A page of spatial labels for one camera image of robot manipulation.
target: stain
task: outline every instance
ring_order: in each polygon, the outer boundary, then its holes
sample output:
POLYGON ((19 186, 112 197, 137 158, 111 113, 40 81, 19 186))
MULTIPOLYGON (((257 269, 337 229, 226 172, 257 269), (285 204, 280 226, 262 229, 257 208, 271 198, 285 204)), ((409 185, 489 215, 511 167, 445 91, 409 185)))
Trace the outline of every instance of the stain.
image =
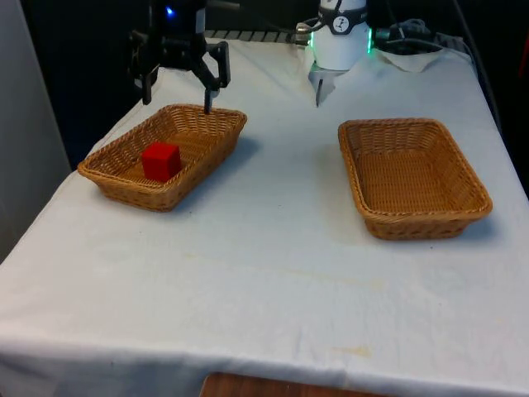
POLYGON ((358 347, 333 347, 334 352, 351 354, 353 356, 358 356, 362 358, 371 358, 371 349, 368 346, 358 346, 358 347))
POLYGON ((346 278, 334 277, 331 275, 312 273, 310 271, 304 271, 304 270, 291 270, 291 269, 281 269, 281 270, 274 269, 274 270, 280 273, 287 274, 287 275, 297 275, 301 277, 307 277, 307 278, 311 278, 315 280, 327 281, 327 282, 332 282, 336 284, 346 284, 346 285, 355 285, 359 287, 367 287, 375 291, 381 291, 385 287, 385 282, 383 280, 363 281, 363 280, 357 280, 357 279, 346 279, 346 278))

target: woven texture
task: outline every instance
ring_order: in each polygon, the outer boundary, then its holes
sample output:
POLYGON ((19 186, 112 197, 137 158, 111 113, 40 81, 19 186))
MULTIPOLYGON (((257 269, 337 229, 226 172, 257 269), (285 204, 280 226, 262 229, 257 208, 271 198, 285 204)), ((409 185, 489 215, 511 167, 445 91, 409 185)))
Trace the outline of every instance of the woven texture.
POLYGON ((456 237, 493 209, 440 122, 351 121, 340 126, 339 137, 356 207, 376 237, 456 237))
POLYGON ((246 123, 241 112, 194 105, 160 109, 126 135, 103 147, 79 167, 110 199, 153 211, 172 210, 235 149, 246 123), (166 183, 146 179, 141 153, 153 142, 180 147, 183 169, 166 183))

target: black cable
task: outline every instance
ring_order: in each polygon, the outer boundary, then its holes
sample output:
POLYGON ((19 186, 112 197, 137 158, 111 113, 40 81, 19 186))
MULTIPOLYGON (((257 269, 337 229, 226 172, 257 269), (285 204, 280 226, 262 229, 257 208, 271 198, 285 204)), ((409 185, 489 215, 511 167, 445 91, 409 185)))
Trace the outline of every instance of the black cable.
POLYGON ((492 85, 490 84, 490 80, 488 79, 487 70, 484 67, 483 61, 481 59, 481 54, 479 53, 479 50, 478 50, 478 46, 476 45, 476 42, 474 41, 474 36, 472 35, 472 31, 470 31, 469 25, 466 22, 465 15, 463 13, 463 10, 461 10, 461 6, 459 2, 457 0, 452 0, 452 2, 454 3, 455 11, 457 12, 460 18, 460 22, 463 27, 463 30, 465 31, 467 39, 469 40, 470 49, 474 53, 475 63, 481 74, 481 79, 483 80, 485 92, 488 96, 488 100, 489 100, 489 104, 491 107, 491 111, 493 113, 494 121, 496 122, 496 127, 498 128, 500 135, 503 137, 502 124, 501 124, 501 118, 499 116, 498 104, 496 103, 496 98, 494 97, 492 85))
POLYGON ((391 2, 389 0, 386 0, 386 8, 388 9, 389 18, 391 18, 391 22, 398 28, 398 32, 400 33, 401 38, 405 39, 404 31, 402 27, 400 26, 400 23, 398 23, 397 18, 395 17, 395 13, 393 12, 393 8, 391 7, 391 2))

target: white table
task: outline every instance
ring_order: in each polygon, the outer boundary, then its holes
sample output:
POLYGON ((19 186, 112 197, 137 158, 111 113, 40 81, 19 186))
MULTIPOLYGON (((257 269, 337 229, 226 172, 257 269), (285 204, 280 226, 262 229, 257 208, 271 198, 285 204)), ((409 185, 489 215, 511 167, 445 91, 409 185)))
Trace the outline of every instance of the white table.
MULTIPOLYGON (((246 112, 233 156, 172 213, 73 173, 0 267, 0 393, 191 396, 207 373, 408 396, 529 394, 529 206, 472 68, 376 56, 321 108, 287 45, 231 43, 218 107, 246 112), (356 212, 347 119, 434 117, 494 211, 460 238, 384 242, 356 212)), ((201 103, 164 71, 149 107, 201 103)))

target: red cube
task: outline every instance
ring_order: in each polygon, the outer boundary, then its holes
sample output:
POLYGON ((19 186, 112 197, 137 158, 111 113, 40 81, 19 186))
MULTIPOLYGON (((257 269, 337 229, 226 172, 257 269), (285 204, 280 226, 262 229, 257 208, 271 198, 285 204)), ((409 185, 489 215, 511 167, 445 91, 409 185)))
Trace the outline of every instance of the red cube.
POLYGON ((141 155, 143 171, 147 179, 167 182, 182 170, 180 149, 176 145, 156 142, 141 155))

